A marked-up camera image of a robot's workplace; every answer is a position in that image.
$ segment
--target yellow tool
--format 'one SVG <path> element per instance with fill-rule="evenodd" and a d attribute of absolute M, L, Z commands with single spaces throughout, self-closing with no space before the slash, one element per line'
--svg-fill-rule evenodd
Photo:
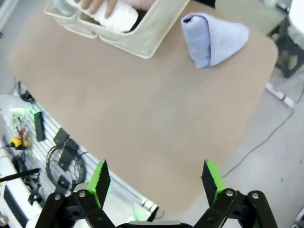
<path fill-rule="evenodd" d="M 21 139 L 21 137 L 12 137 L 11 139 L 11 146 L 14 147 L 16 150 L 26 150 L 29 146 L 29 142 L 25 139 Z"/>

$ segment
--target fabric storage basket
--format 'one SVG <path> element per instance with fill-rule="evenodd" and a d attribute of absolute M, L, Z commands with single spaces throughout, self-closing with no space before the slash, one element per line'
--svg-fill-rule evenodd
<path fill-rule="evenodd" d="M 77 20 L 77 16 L 80 13 L 80 11 L 78 10 L 76 10 L 75 14 L 68 17 L 62 14 L 60 10 L 53 5 L 53 1 L 51 0 L 46 5 L 44 13 L 52 16 L 59 25 L 61 25 L 68 31 L 74 32 L 87 38 L 98 37 L 98 35 L 87 25 L 84 25 Z"/>
<path fill-rule="evenodd" d="M 156 0 L 142 21 L 129 33 L 108 31 L 81 13 L 78 20 L 99 35 L 100 39 L 141 58 L 151 58 L 189 0 Z"/>

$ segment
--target black cable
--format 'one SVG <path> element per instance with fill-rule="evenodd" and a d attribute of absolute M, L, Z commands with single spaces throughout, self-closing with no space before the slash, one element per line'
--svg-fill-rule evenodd
<path fill-rule="evenodd" d="M 53 146 L 47 153 L 47 162 L 46 162 L 46 172 L 47 172 L 47 177 L 51 180 L 51 182 L 56 186 L 57 185 L 57 180 L 55 180 L 53 174 L 52 174 L 52 170 L 50 167 L 50 163 L 51 161 L 54 161 L 54 159 L 52 159 L 52 156 L 58 152 L 59 150 L 62 149 L 66 149 L 68 150 L 68 152 L 70 152 L 73 156 L 73 160 L 75 160 L 75 166 L 74 169 L 76 169 L 76 167 L 78 168 L 78 180 L 76 181 L 76 184 L 80 184 L 85 182 L 86 180 L 86 163 L 85 161 L 78 155 L 77 151 L 73 150 L 70 147 L 67 146 L 63 146 L 63 145 L 57 145 L 57 146 Z"/>
<path fill-rule="evenodd" d="M 304 86 L 301 92 L 301 95 L 298 99 L 298 101 L 296 102 L 296 104 L 299 104 L 302 96 L 304 94 Z M 257 145 L 255 148 L 253 148 L 252 150 L 250 150 L 247 154 L 245 154 L 245 156 L 242 158 L 242 160 L 240 160 L 232 169 L 230 169 L 225 175 L 222 176 L 222 178 L 225 178 L 227 175 L 229 175 L 233 170 L 235 170 L 253 151 L 255 151 L 257 148 L 259 148 L 260 146 L 264 145 L 275 133 L 277 130 L 279 130 L 295 113 L 295 110 L 293 110 L 290 115 L 277 127 L 275 128 L 271 134 L 264 140 L 262 141 L 259 145 Z"/>
<path fill-rule="evenodd" d="M 58 163 L 59 160 L 52 159 L 52 160 L 50 160 L 50 163 L 51 163 L 51 162 L 56 162 L 56 163 Z M 60 162 L 67 163 L 67 164 L 70 164 L 70 163 L 71 163 L 71 162 L 69 162 L 69 161 L 60 161 Z M 69 169 L 69 170 L 67 170 L 67 172 L 70 174 L 71 178 L 74 179 L 71 170 Z"/>
<path fill-rule="evenodd" d="M 75 161 L 75 164 L 77 164 L 78 160 L 79 160 L 79 159 L 82 159 L 82 158 L 81 158 L 82 155 L 84 155 L 84 154 L 86 154 L 86 153 L 89 153 L 89 152 L 82 152 L 82 153 L 77 157 L 77 159 L 76 159 L 76 161 Z M 74 166 L 74 175 L 76 176 L 76 166 Z"/>
<path fill-rule="evenodd" d="M 165 215 L 165 211 L 163 210 L 161 216 L 155 217 L 154 219 L 161 219 L 164 215 Z"/>

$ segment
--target light blue cloth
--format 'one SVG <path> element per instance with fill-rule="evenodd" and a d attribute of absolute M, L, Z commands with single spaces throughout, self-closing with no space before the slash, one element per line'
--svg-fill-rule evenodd
<path fill-rule="evenodd" d="M 181 20 L 189 54 L 197 68 L 212 67 L 237 53 L 249 39 L 249 29 L 240 23 L 192 13 Z"/>

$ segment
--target white appliance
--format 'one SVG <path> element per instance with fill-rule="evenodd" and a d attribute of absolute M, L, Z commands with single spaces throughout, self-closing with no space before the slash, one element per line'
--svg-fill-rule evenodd
<path fill-rule="evenodd" d="M 5 177 L 17 173 L 11 163 L 11 156 L 5 149 L 0 149 L 0 175 Z M 28 202 L 30 192 L 21 178 L 6 181 L 0 186 L 0 213 L 8 218 L 11 228 L 26 228 L 37 220 L 42 208 L 35 201 Z"/>

